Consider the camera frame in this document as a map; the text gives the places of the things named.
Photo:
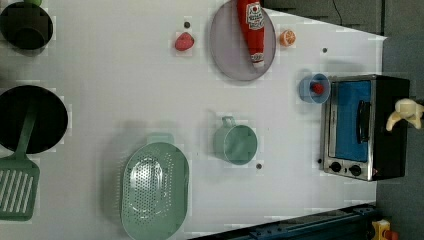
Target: slotted spatula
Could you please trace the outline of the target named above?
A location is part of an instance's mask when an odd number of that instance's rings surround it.
[[[0,159],[0,220],[32,218],[40,169],[29,160],[26,150],[36,117],[35,102],[29,101],[16,152]]]

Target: mug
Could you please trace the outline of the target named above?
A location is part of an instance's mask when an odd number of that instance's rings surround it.
[[[236,165],[243,165],[256,154],[258,139],[248,126],[237,125],[233,117],[223,117],[222,127],[214,137],[215,155]]]

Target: mug handle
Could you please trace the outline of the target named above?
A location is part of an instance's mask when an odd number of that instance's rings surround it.
[[[224,127],[235,127],[236,121],[231,116],[222,117],[222,124],[224,124]]]

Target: black pot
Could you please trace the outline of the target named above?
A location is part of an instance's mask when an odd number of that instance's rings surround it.
[[[4,38],[20,49],[44,47],[52,38],[53,23],[39,6],[18,2],[9,5],[0,15],[0,30]]]
[[[16,151],[20,134],[32,100],[37,117],[27,153],[46,151],[55,146],[68,127],[68,113],[58,96],[38,86],[19,86],[0,95],[0,144]]]

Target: ketchup label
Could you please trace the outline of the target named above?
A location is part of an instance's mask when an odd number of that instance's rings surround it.
[[[263,53],[255,53],[253,55],[250,55],[250,58],[253,62],[260,62],[264,60],[264,54]]]
[[[249,29],[258,30],[264,27],[264,17],[259,2],[247,5],[246,11],[246,23]]]

